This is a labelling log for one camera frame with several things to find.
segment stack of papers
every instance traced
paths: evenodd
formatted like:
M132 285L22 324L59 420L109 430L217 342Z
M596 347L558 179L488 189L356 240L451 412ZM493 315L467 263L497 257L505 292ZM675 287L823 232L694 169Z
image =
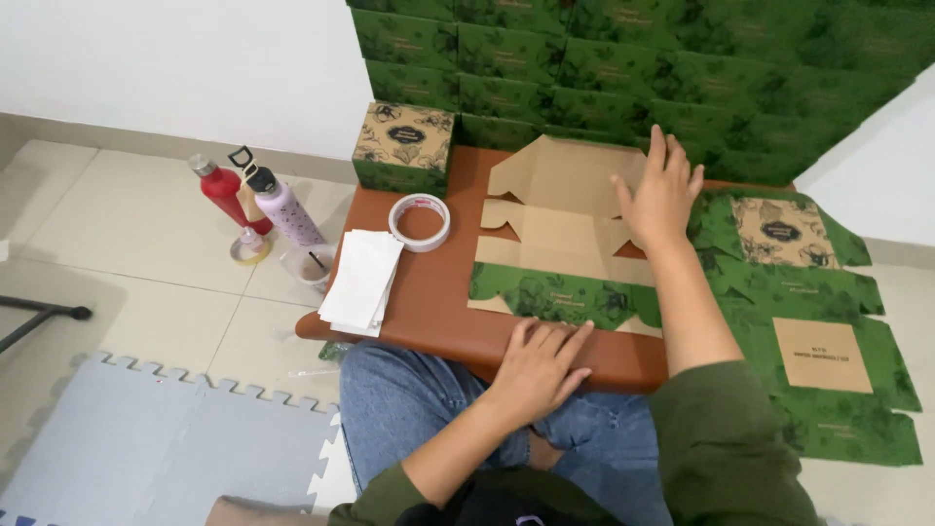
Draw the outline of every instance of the stack of papers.
M345 232L338 275L318 316L331 322L332 330L380 336L402 249L402 241L389 232Z

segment brown table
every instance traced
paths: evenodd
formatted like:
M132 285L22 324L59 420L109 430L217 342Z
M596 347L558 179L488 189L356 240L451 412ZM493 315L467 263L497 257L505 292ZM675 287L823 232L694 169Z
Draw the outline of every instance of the brown table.
M452 215L451 233L434 251L422 254L403 251L378 340L460 361L478 376L488 381L493 379L518 318L469 309L468 284L477 238L481 234L481 212L487 197L490 168L510 155L495 150L454 147L449 191L444 199ZM725 184L705 183L706 186ZM401 194L358 186L344 230L386 230L390 208L401 197ZM413 239L427 238L440 226L438 216L428 209L407 212L400 222L403 233ZM519 240L509 226L485 230L484 235ZM617 255L645 257L632 244L623 247ZM338 262L335 268L339 271ZM360 340L358 336L331 330L318 313L303 316L295 324L295 333L312 340ZM649 392L669 377L662 340L628 332L597 330L582 349L575 366L590 367L594 374L587 385L602 390Z

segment bottle handle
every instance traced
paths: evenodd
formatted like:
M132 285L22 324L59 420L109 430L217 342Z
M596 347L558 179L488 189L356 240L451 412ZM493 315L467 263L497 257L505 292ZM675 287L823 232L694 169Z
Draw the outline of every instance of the bottle handle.
M241 153L247 154L247 160L243 163L239 163L237 161L237 156ZM235 167L243 170L243 174L247 178L252 176L257 170L256 163L253 162L253 152L251 152L250 148L247 148L246 146L241 146L236 152L227 155L227 158L231 160L231 163L233 163Z

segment person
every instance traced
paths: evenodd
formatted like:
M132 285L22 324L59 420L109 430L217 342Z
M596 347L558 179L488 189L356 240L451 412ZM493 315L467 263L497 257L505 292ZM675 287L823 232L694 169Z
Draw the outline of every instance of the person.
M654 395L577 392L590 321L523 319L490 386L360 343L340 377L359 497L329 524L819 524L685 235L703 170L654 125L639 189L611 176L659 297L669 380Z

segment pink water bottle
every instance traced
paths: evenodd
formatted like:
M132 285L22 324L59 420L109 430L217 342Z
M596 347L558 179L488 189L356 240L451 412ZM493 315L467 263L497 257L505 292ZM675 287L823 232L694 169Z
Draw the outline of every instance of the pink water bottle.
M247 179L256 194L256 206L296 246L327 244L322 233L295 198L293 191L280 183L267 167L257 167Z

